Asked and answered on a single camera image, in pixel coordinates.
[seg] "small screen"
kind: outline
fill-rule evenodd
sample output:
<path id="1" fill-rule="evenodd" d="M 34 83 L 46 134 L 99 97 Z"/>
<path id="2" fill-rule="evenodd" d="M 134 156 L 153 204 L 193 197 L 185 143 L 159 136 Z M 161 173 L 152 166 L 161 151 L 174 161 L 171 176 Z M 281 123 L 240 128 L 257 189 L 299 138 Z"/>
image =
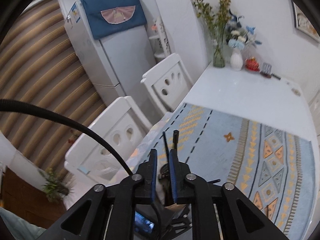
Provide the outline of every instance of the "small screen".
<path id="1" fill-rule="evenodd" d="M 135 213 L 134 218 L 134 231 L 137 233 L 148 233 L 151 234 L 155 224 L 150 220 L 146 219 L 140 213 Z"/>

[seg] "picture frame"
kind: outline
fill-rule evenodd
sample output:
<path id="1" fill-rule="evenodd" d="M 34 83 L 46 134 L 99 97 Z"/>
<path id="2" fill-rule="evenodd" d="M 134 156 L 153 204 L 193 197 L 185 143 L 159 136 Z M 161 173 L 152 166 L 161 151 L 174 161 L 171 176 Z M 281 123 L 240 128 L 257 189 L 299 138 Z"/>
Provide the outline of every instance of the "picture frame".
<path id="1" fill-rule="evenodd" d="M 299 9 L 299 7 L 292 2 L 293 13 L 294 13 L 294 26 L 296 29 L 302 31 L 306 35 L 313 38 L 315 41 L 320 43 L 320 36 L 317 33 L 316 29 L 312 26 L 308 18 L 304 13 Z"/>

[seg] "flower vase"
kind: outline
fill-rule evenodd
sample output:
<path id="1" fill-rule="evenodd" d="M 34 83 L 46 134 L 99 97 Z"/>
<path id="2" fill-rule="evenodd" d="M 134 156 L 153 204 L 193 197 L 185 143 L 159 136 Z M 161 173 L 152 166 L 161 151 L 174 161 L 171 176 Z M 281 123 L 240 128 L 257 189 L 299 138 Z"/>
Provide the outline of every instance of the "flower vase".
<path id="1" fill-rule="evenodd" d="M 223 68 L 226 66 L 226 62 L 223 57 L 223 34 L 223 32 L 219 34 L 213 53 L 213 66 L 218 68 Z"/>
<path id="2" fill-rule="evenodd" d="M 234 71 L 240 71 L 243 66 L 243 59 L 241 51 L 238 48 L 234 48 L 230 59 L 231 69 Z"/>

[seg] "red decorative jar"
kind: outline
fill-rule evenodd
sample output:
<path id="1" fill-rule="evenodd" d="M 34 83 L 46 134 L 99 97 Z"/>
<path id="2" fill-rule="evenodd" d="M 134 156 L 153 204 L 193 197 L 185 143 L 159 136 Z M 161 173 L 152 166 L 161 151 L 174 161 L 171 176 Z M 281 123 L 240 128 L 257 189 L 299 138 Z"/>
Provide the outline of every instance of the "red decorative jar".
<path id="1" fill-rule="evenodd" d="M 245 68 L 250 71 L 259 72 L 259 63 L 256 61 L 255 57 L 246 59 Z"/>

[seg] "white table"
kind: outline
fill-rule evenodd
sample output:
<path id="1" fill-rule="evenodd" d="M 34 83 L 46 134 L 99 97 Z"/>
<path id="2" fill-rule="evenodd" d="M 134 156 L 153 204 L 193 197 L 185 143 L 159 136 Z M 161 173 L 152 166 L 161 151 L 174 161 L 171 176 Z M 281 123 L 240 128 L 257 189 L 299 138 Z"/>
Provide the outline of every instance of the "white table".
<path id="1" fill-rule="evenodd" d="M 295 95 L 292 88 L 299 90 L 301 96 Z M 228 66 L 220 69 L 209 65 L 181 105 L 183 103 L 261 122 L 311 141 L 316 164 L 314 197 L 317 198 L 320 168 L 318 141 L 308 104 L 299 85 L 285 78 L 280 81 L 276 78 L 266 79 L 245 70 L 235 72 Z M 305 239 L 317 222 L 313 221 L 310 226 L 310 221 Z"/>

